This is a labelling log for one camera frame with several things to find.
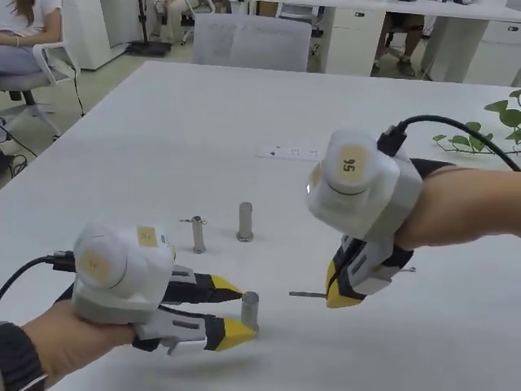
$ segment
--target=metal cylinder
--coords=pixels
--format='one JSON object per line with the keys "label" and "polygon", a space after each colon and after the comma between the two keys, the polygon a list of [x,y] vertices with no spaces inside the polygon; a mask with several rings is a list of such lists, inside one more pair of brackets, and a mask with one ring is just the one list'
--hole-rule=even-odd
{"label": "metal cylinder", "polygon": [[237,239],[239,242],[250,242],[253,240],[252,213],[252,203],[242,202],[242,204],[239,205],[239,230],[237,231]]}
{"label": "metal cylinder", "polygon": [[243,293],[243,307],[241,309],[241,323],[251,328],[254,332],[259,331],[257,317],[259,314],[259,295],[255,292]]}
{"label": "metal cylinder", "polygon": [[192,231],[194,232],[194,253],[202,254],[206,251],[203,238],[203,219],[200,216],[192,218]]}

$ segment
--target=seated person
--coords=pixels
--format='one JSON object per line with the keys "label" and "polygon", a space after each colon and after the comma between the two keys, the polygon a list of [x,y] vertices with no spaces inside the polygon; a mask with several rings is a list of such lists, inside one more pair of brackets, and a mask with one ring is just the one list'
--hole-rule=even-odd
{"label": "seated person", "polygon": [[423,15],[397,14],[395,12],[388,12],[385,15],[378,48],[376,49],[376,56],[374,57],[373,74],[379,70],[379,60],[386,50],[385,41],[387,35],[393,29],[403,29],[407,32],[405,52],[398,60],[396,66],[402,75],[407,77],[415,76],[413,66],[410,63],[410,57],[413,55],[416,46],[418,46],[422,40],[423,19]]}
{"label": "seated person", "polygon": [[40,72],[32,46],[59,42],[62,0],[0,0],[0,75]]}

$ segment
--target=person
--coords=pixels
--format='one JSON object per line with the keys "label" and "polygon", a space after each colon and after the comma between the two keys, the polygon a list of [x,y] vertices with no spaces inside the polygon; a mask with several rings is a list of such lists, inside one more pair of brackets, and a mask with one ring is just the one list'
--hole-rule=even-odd
{"label": "person", "polygon": [[[521,173],[445,166],[425,178],[418,203],[396,233],[396,243],[413,250],[461,244],[486,235],[521,236],[521,213],[515,212],[519,210]],[[48,375],[46,387],[134,339],[130,326],[100,326],[78,319],[70,301],[54,304],[20,332],[33,344]],[[5,362],[0,360],[1,374],[6,373],[1,368]]]}
{"label": "person", "polygon": [[32,46],[59,42],[62,0],[0,0],[0,74],[40,72]]}
{"label": "person", "polygon": [[[181,26],[182,16],[190,10],[188,3],[192,8],[199,7],[205,0],[160,0],[163,3],[164,13],[166,14],[166,27],[161,39],[165,42],[176,44],[181,42],[183,29]],[[230,2],[228,0],[213,1],[216,12],[220,13],[222,9],[229,10]]]}
{"label": "person", "polygon": [[396,66],[402,75],[407,77],[416,76],[410,58],[422,40],[423,24],[423,15],[388,12],[383,20],[382,32],[380,33],[380,39],[374,57],[372,74],[375,75],[379,71],[379,61],[386,50],[385,41],[387,40],[387,35],[393,29],[401,29],[407,32],[407,38],[405,39],[405,52],[396,63]]}

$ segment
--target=white shirt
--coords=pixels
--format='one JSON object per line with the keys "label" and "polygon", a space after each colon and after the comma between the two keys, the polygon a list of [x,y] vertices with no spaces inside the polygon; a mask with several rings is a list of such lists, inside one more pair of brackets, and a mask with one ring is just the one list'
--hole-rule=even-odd
{"label": "white shirt", "polygon": [[45,15],[62,7],[62,0],[35,0],[34,23],[28,26],[25,16],[13,12],[15,5],[11,5],[12,2],[12,0],[0,0],[0,31],[9,31],[21,37],[42,33]]}

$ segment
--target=sleeve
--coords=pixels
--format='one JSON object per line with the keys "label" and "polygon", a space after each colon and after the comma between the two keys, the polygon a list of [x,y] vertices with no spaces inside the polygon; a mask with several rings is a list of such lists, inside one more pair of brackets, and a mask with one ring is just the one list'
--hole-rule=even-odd
{"label": "sleeve", "polygon": [[63,0],[42,0],[43,15],[50,14],[56,8],[62,9]]}

